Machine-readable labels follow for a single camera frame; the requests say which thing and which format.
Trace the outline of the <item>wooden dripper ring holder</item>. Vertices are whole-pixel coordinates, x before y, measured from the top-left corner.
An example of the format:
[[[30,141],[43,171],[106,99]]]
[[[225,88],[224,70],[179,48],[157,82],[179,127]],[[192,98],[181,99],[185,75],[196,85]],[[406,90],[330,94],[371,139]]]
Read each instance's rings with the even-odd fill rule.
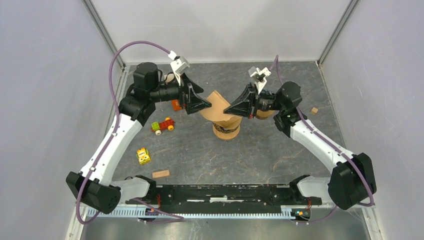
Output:
[[[269,117],[272,117],[274,113],[275,113],[274,110],[268,110],[268,111],[257,110],[255,117],[259,120],[266,120]]]

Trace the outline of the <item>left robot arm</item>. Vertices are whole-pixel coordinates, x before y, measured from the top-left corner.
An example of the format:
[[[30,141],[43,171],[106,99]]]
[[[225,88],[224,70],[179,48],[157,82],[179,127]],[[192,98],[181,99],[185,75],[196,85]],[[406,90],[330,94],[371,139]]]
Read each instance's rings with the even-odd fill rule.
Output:
[[[134,177],[113,181],[113,174],[133,138],[156,110],[156,103],[177,100],[187,114],[210,108],[212,104],[199,94],[204,90],[185,74],[189,63],[181,58],[170,64],[171,80],[166,81],[153,62],[137,65],[133,84],[118,104],[114,124],[91,159],[79,172],[69,172],[65,182],[79,203],[103,214],[111,213],[120,203],[139,198],[153,203],[157,190],[147,178]]]

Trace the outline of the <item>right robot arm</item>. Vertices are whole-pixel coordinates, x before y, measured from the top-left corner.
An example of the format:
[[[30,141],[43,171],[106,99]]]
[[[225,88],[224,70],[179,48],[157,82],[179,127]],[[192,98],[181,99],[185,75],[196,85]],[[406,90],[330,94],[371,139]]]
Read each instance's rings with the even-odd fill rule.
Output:
[[[342,210],[375,204],[377,191],[371,158],[354,153],[320,131],[299,109],[301,88],[292,81],[282,84],[277,92],[258,92],[249,83],[242,94],[224,109],[225,114],[253,118],[258,111],[276,111],[276,128],[304,146],[330,172],[330,177],[306,176],[289,189],[289,199],[302,204],[309,197],[328,200]]]

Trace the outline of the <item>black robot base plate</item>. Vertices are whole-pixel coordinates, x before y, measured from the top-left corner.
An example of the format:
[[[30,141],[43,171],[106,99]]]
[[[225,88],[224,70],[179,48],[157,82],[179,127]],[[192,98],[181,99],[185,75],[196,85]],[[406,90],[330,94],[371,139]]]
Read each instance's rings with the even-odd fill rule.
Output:
[[[295,184],[163,184],[142,201],[170,214],[276,214],[282,206],[321,205]]]

